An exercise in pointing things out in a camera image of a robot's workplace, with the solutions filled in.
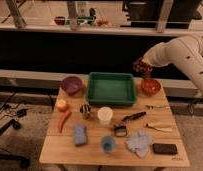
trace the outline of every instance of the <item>small orange ball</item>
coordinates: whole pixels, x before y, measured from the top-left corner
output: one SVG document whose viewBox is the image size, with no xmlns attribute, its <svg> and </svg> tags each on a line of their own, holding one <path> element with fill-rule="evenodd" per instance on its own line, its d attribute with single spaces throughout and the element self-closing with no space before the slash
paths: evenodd
<svg viewBox="0 0 203 171">
<path fill-rule="evenodd" d="M 67 103 L 67 101 L 64 100 L 64 99 L 57 100 L 57 102 L 56 102 L 56 108 L 60 112 L 65 112 L 68 109 L 68 103 Z"/>
</svg>

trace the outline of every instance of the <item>gray cloth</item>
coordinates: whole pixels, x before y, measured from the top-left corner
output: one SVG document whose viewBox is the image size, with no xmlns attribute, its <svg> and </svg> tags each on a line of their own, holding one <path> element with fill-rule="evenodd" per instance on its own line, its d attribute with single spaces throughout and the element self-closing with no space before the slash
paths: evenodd
<svg viewBox="0 0 203 171">
<path fill-rule="evenodd" d="M 74 125 L 75 146 L 81 146 L 87 143 L 86 126 L 82 124 Z"/>
<path fill-rule="evenodd" d="M 149 144 L 153 142 L 154 138 L 144 131 L 138 131 L 128 138 L 126 141 L 127 148 L 143 158 L 149 151 Z"/>
</svg>

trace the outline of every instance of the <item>wooden leg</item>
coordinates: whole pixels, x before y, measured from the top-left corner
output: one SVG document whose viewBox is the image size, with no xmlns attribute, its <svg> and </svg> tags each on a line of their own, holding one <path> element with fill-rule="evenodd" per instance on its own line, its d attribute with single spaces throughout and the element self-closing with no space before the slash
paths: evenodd
<svg viewBox="0 0 203 171">
<path fill-rule="evenodd" d="M 102 166 L 101 166 L 101 165 L 99 165 L 98 171 L 101 171 L 101 168 L 102 168 Z"/>
<path fill-rule="evenodd" d="M 154 169 L 154 171 L 163 171 L 166 167 L 157 167 Z"/>
<path fill-rule="evenodd" d="M 68 171 L 63 164 L 57 164 L 58 168 L 60 169 L 60 171 Z"/>
</svg>

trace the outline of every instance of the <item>black wall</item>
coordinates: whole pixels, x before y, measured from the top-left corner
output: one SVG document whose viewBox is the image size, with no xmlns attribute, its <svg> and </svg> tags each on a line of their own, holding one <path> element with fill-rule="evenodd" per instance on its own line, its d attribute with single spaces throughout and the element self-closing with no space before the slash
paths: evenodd
<svg viewBox="0 0 203 171">
<path fill-rule="evenodd" d="M 169 37 L 0 31 L 0 69 L 83 73 L 131 72 L 132 63 Z M 174 66 L 153 77 L 186 79 Z"/>
</svg>

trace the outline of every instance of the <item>green plastic tray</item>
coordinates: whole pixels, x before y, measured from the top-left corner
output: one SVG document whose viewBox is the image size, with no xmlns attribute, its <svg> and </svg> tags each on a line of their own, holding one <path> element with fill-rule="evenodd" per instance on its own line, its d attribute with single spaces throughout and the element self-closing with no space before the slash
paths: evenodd
<svg viewBox="0 0 203 171">
<path fill-rule="evenodd" d="M 132 74 L 91 72 L 86 99 L 95 105 L 133 105 L 136 89 Z"/>
</svg>

